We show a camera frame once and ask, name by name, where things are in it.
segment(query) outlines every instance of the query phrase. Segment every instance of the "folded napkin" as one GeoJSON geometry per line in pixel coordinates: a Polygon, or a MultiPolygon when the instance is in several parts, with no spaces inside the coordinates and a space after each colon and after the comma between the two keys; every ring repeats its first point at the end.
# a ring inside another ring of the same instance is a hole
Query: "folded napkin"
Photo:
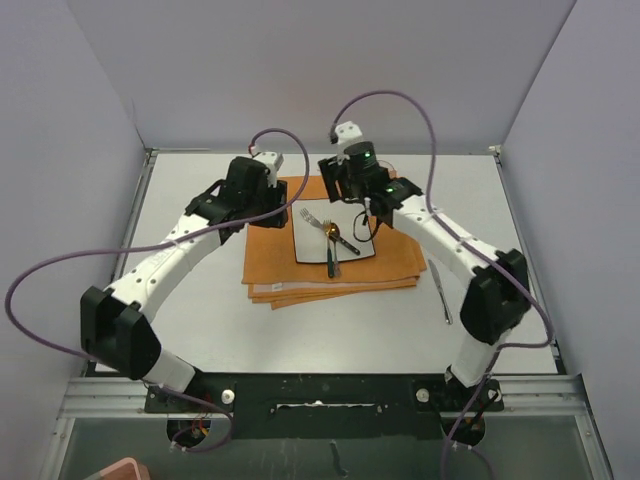
{"type": "MultiPolygon", "coordinates": [[[[285,177],[283,180],[288,183],[289,197],[293,196],[302,183],[302,177],[285,177]]],[[[327,193],[322,177],[309,177],[300,199],[325,198],[327,193]]],[[[385,225],[380,227],[373,242],[375,256],[342,262],[342,276],[329,279],[326,264],[296,262],[291,218],[282,229],[249,226],[242,283],[249,285],[249,297],[253,301],[269,301],[274,308],[293,304],[291,301],[301,303],[305,301],[305,297],[309,297],[310,301],[361,291],[415,285],[420,272],[427,268],[420,246],[403,233],[385,225]],[[287,286],[300,283],[304,285],[287,286]]]]}

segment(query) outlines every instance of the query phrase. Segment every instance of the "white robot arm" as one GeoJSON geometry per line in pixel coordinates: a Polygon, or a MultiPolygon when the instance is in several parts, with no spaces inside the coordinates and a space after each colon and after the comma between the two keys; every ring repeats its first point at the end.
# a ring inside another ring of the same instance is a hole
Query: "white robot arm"
{"type": "MultiPolygon", "coordinates": [[[[254,158],[236,157],[225,180],[189,203],[162,242],[173,246],[145,258],[107,288],[89,288],[80,302],[82,348],[131,379],[178,392],[193,391],[197,370],[162,348],[151,323],[182,279],[242,224],[180,243],[177,240],[212,225],[255,217],[284,205],[286,183],[277,179],[282,162],[282,155],[274,152],[254,158]]],[[[282,228],[286,222],[284,210],[254,225],[282,228]]]]}
{"type": "Polygon", "coordinates": [[[338,154],[319,162],[330,201],[363,204],[377,226],[385,223],[415,239],[466,287],[460,312],[466,335],[450,370],[464,387],[476,385],[530,304],[492,266],[463,248],[462,242],[494,260],[528,289],[524,256],[517,250],[498,251],[436,209],[434,214],[461,239],[456,240],[429,213],[420,188],[406,178],[391,178],[378,164],[373,144],[364,140],[357,125],[343,123],[335,133],[338,154]]]}

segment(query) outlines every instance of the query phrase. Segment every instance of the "square plate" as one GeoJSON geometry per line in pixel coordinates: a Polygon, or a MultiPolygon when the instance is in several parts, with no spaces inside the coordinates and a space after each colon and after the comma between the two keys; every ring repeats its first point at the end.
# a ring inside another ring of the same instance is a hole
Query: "square plate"
{"type": "MultiPolygon", "coordinates": [[[[340,236],[360,250],[360,255],[356,255],[338,243],[338,260],[340,262],[361,260],[376,254],[373,241],[362,243],[353,236],[353,219],[363,211],[362,205],[348,205],[342,202],[330,203],[329,200],[298,200],[291,206],[293,244],[298,263],[327,262],[327,237],[320,229],[302,218],[300,211],[303,208],[309,210],[320,222],[323,220],[334,222],[340,227],[340,236]]],[[[362,218],[359,218],[356,224],[356,235],[359,238],[371,236],[369,224],[362,225],[362,218]]]]}

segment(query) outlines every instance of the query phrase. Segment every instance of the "gray wall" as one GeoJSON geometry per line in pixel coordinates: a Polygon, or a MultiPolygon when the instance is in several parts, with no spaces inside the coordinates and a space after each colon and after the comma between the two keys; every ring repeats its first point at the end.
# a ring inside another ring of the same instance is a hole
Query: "gray wall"
{"type": "MultiPolygon", "coordinates": [[[[116,93],[62,0],[0,5],[0,291],[33,263],[116,245],[143,151],[116,93]]],[[[29,327],[77,346],[78,301],[113,259],[53,267],[16,299],[29,327]]],[[[0,477],[36,478],[79,362],[0,319],[0,477]]]]}
{"type": "Polygon", "coordinates": [[[617,480],[637,479],[640,2],[580,0],[505,146],[504,170],[617,480]]]}
{"type": "MultiPolygon", "coordinates": [[[[326,151],[343,103],[397,88],[448,153],[504,140],[573,1],[68,0],[149,146],[244,149],[279,125],[326,151]]],[[[379,150],[426,145],[396,99],[353,115],[379,150]]]]}

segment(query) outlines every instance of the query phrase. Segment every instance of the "table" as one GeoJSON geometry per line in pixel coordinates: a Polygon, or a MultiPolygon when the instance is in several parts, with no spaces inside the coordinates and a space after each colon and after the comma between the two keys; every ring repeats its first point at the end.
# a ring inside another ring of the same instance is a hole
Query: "table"
{"type": "MultiPolygon", "coordinates": [[[[155,158],[132,245],[155,244],[171,230],[191,198],[224,178],[236,154],[166,152],[155,158]]],[[[312,155],[312,175],[319,175],[312,155]]],[[[420,186],[428,157],[379,155],[420,186]]],[[[520,248],[498,171],[491,156],[441,156],[434,204],[487,243],[520,248]]],[[[302,156],[285,155],[280,175],[302,175],[302,156]]],[[[442,373],[458,353],[463,327],[457,316],[464,290],[438,264],[453,325],[435,284],[425,272],[416,288],[359,293],[272,311],[252,304],[241,284],[246,230],[204,259],[175,289],[153,322],[163,346],[207,372],[255,373],[442,373]]],[[[125,271],[143,257],[131,255],[125,271]]],[[[545,338],[533,310],[510,338],[545,338]]],[[[97,366],[96,371],[108,371],[97,366]]],[[[502,353],[494,371],[502,374],[557,373],[549,348],[502,353]]]]}

